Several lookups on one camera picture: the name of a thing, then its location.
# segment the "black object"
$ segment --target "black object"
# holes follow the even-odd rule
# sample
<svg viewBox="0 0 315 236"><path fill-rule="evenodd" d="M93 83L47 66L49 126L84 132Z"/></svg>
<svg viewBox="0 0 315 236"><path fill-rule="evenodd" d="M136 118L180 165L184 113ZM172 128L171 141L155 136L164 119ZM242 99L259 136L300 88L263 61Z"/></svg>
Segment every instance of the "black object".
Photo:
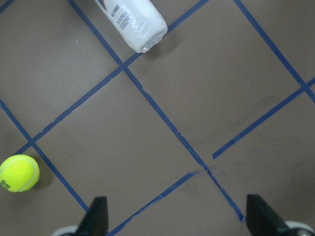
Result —
<svg viewBox="0 0 315 236"><path fill-rule="evenodd" d="M315 236L306 229L291 229L258 195L247 195L247 228L253 236Z"/></svg>
<svg viewBox="0 0 315 236"><path fill-rule="evenodd" d="M106 197L96 197L83 217L75 233L61 236L106 236L108 230L108 209Z"/></svg>

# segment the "gray floor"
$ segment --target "gray floor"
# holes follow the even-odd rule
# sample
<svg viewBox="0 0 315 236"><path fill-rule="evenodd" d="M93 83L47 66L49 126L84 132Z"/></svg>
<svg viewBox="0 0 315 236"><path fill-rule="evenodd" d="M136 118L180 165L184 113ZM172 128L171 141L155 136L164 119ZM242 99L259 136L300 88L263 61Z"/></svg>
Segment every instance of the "gray floor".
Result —
<svg viewBox="0 0 315 236"><path fill-rule="evenodd" d="M1 189L1 234L49 236L96 196L109 235L250 235L248 193L315 227L315 2L152 2L172 31L135 55L93 0L0 0L0 161L41 169Z"/></svg>

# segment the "tennis ball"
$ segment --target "tennis ball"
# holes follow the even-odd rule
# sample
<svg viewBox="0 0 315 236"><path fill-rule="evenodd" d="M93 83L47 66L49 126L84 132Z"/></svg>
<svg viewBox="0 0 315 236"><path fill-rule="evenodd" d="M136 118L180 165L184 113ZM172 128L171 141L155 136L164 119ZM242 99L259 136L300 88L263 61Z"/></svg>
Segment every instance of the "tennis ball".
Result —
<svg viewBox="0 0 315 236"><path fill-rule="evenodd" d="M11 192L23 192L32 188L39 179L37 162L26 155L15 155L0 166L0 183Z"/></svg>

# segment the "brown floor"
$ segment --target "brown floor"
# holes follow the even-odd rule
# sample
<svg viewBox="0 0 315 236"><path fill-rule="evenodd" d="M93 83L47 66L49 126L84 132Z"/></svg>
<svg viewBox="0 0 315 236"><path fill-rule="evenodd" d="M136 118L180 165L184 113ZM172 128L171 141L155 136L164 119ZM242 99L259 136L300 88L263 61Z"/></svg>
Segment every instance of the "brown floor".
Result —
<svg viewBox="0 0 315 236"><path fill-rule="evenodd" d="M248 193L315 227L315 2L152 2L172 31L135 55L93 0L0 0L0 161L41 169L1 189L1 235L50 236L96 196L109 235L250 235Z"/></svg>

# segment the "bottle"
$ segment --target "bottle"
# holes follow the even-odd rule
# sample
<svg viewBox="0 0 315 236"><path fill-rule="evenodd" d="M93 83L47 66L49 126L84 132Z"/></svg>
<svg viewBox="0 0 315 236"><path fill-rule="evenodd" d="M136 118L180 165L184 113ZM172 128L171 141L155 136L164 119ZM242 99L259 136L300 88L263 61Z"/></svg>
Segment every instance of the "bottle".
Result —
<svg viewBox="0 0 315 236"><path fill-rule="evenodd" d="M95 0L126 43L145 53L167 33L167 25L149 0Z"/></svg>

